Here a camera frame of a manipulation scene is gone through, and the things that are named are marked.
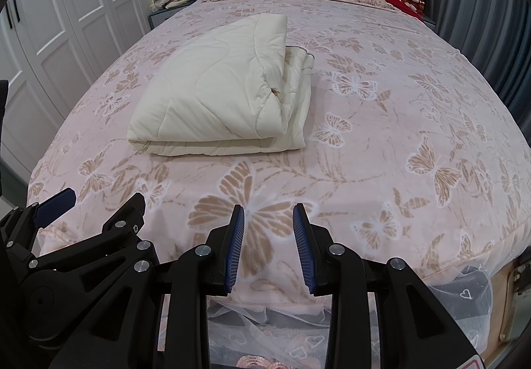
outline metal screw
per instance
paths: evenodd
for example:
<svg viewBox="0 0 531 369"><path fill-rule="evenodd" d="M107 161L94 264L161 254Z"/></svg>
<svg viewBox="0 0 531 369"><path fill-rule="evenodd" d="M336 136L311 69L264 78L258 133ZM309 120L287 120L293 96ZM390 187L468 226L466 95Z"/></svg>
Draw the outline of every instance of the metal screw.
<svg viewBox="0 0 531 369"><path fill-rule="evenodd" d="M196 255L199 255L200 257L205 257L205 255L210 254L211 251L212 249L207 245L201 245L195 248Z"/></svg>
<svg viewBox="0 0 531 369"><path fill-rule="evenodd" d="M149 261L146 261L145 259L141 259L140 261L137 261L134 265L134 270L136 270L138 273L145 272L149 268Z"/></svg>
<svg viewBox="0 0 531 369"><path fill-rule="evenodd" d="M145 251L145 250L148 249L150 246L151 246L151 243L148 242L148 241L141 241L141 242L138 242L138 243L136 244L136 248L139 249L140 251Z"/></svg>
<svg viewBox="0 0 531 369"><path fill-rule="evenodd" d="M401 258L393 258L391 260L391 267L396 270L402 270L406 266L406 262Z"/></svg>
<svg viewBox="0 0 531 369"><path fill-rule="evenodd" d="M333 245L330 245L328 247L328 250L333 255L343 255L344 254L344 247L342 245L338 245L337 243L334 243Z"/></svg>

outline pink bedspread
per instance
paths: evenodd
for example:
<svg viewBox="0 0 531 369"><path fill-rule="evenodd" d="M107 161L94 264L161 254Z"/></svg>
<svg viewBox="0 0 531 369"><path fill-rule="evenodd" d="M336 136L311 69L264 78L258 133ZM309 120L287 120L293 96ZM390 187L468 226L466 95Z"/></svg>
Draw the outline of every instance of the pink bedspread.
<svg viewBox="0 0 531 369"><path fill-rule="evenodd" d="M160 157L126 140L133 110L187 39L241 17L288 16L288 44L315 55L306 148ZM531 154L508 110L457 50L418 20L330 0L197 2L145 36L80 100L38 163L29 203L64 187L75 208L39 234L49 252L99 232L136 191L144 239L179 257L245 207L230 299L308 304L291 210L362 257L402 257L424 278L465 263L489 273L530 242Z"/></svg>

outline gray curtain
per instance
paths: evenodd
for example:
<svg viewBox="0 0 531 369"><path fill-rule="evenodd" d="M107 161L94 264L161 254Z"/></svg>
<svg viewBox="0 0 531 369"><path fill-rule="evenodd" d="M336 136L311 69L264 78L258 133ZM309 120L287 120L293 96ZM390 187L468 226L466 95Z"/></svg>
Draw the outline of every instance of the gray curtain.
<svg viewBox="0 0 531 369"><path fill-rule="evenodd" d="M526 0L429 0L435 32L483 74L531 143L531 8Z"/></svg>

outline bed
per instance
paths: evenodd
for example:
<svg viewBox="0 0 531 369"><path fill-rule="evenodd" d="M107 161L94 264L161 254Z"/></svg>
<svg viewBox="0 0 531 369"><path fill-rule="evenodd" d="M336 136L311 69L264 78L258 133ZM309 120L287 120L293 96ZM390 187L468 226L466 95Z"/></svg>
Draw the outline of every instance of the bed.
<svg viewBox="0 0 531 369"><path fill-rule="evenodd" d="M127 125L165 59L187 39L260 13L287 15L289 44L315 56L306 147L224 157L133 149ZM490 278L531 243L530 182L531 151L508 110L458 50L415 18L375 0L198 0L81 98L33 171L29 203L68 186L78 196L39 233L47 253L97 234L141 192L141 237L161 262L203 243L241 204L237 283L209 307L211 359L235 365L254 354L317 369L330 300L304 286L296 203L360 256L405 259L483 351ZM376 363L377 339L373 346Z"/></svg>

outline bedside table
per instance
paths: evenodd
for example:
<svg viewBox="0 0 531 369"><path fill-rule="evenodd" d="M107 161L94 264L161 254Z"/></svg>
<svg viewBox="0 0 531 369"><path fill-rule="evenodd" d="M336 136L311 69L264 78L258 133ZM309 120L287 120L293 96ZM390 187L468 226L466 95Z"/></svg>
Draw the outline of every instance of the bedside table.
<svg viewBox="0 0 531 369"><path fill-rule="evenodd" d="M180 7L174 7L170 9L160 9L158 11L155 11L154 13L151 13L148 15L148 21L149 25L151 26L151 30L155 29L159 24L165 22L168 20L168 18L172 17L172 15L177 14L182 9L189 7L192 5L195 1L187 2L184 5L181 5Z"/></svg>

